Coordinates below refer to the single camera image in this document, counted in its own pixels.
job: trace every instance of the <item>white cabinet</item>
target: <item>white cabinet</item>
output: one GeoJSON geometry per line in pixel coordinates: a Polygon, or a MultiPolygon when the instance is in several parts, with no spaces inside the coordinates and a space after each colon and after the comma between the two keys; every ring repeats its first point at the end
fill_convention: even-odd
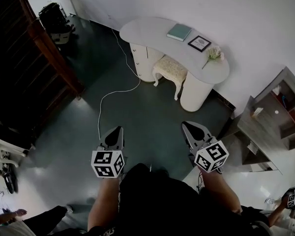
{"type": "Polygon", "coordinates": [[[152,76],[153,66],[164,56],[164,54],[142,45],[130,44],[130,47],[137,74],[140,79],[145,82],[154,82],[154,78],[152,76]]]}

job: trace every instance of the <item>framed certificate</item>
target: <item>framed certificate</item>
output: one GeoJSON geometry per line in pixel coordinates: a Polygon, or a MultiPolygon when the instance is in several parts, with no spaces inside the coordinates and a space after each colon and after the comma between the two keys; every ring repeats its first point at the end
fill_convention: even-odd
{"type": "Polygon", "coordinates": [[[200,52],[203,52],[210,44],[210,41],[200,36],[197,36],[188,43],[188,45],[192,46],[200,52]]]}

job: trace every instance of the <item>cushioned stool seat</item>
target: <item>cushioned stool seat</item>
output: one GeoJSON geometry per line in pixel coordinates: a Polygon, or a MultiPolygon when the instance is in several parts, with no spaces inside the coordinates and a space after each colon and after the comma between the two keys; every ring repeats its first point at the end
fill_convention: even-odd
{"type": "Polygon", "coordinates": [[[158,85],[157,73],[163,75],[166,79],[172,81],[176,85],[175,100],[178,100],[178,93],[181,85],[187,76],[187,69],[171,57],[165,55],[153,67],[152,75],[155,79],[154,86],[158,85]]]}

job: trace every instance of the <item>white cable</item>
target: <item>white cable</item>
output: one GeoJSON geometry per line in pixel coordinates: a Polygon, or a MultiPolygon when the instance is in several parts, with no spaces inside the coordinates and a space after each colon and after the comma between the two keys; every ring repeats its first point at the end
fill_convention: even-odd
{"type": "Polygon", "coordinates": [[[133,89],[130,89],[130,90],[124,90],[124,91],[114,91],[114,92],[110,92],[110,93],[106,94],[106,95],[101,99],[101,101],[100,101],[100,105],[99,105],[99,116],[98,116],[98,123],[97,123],[97,130],[98,130],[98,138],[99,138],[99,139],[100,139],[99,121],[100,121],[100,116],[101,116],[101,113],[102,113],[102,102],[103,102],[103,99],[105,99],[106,96],[108,96],[108,95],[110,95],[110,94],[113,94],[113,93],[115,93],[115,92],[130,92],[130,91],[136,89],[136,88],[139,86],[139,84],[141,83],[141,79],[140,79],[140,77],[139,77],[138,75],[136,75],[136,73],[135,73],[135,72],[131,69],[131,67],[129,66],[129,64],[128,64],[128,59],[127,59],[127,54],[124,52],[123,48],[120,46],[119,41],[118,41],[118,38],[117,38],[116,34],[114,33],[114,30],[113,30],[113,29],[112,29],[112,32],[113,32],[113,34],[114,34],[115,37],[116,37],[117,44],[119,45],[119,47],[121,48],[121,50],[122,50],[124,56],[126,57],[126,64],[127,64],[127,66],[128,66],[129,69],[133,72],[133,74],[139,78],[139,83],[138,83],[133,89]]]}

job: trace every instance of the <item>teal book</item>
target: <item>teal book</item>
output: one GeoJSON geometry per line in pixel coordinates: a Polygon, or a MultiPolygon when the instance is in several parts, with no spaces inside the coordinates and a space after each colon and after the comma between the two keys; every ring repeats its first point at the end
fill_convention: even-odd
{"type": "Polygon", "coordinates": [[[183,42],[191,30],[192,29],[188,26],[175,24],[175,26],[167,33],[167,36],[183,42]]]}

